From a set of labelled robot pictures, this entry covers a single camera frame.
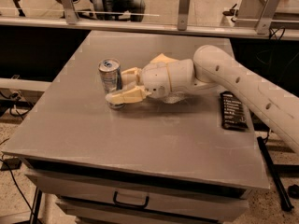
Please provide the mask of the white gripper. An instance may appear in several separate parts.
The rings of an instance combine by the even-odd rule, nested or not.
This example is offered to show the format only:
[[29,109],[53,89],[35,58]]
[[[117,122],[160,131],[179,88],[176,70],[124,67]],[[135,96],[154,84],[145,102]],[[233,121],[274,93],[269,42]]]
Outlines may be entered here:
[[131,83],[144,86],[107,94],[106,100],[113,105],[142,102],[148,96],[164,98],[172,92],[189,93],[196,84],[194,66],[190,59],[171,63],[149,63],[143,69],[133,67],[121,72],[121,80],[123,86]]

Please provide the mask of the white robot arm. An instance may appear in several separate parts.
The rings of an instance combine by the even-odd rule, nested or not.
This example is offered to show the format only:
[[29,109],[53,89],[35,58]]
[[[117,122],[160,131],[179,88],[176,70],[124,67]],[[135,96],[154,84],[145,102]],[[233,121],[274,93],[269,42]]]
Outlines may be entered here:
[[299,153],[299,97],[251,72],[218,47],[202,46],[191,59],[180,61],[161,54],[143,68],[123,71],[121,79],[123,88],[106,95],[113,105],[164,99],[173,93],[201,94],[221,85]]

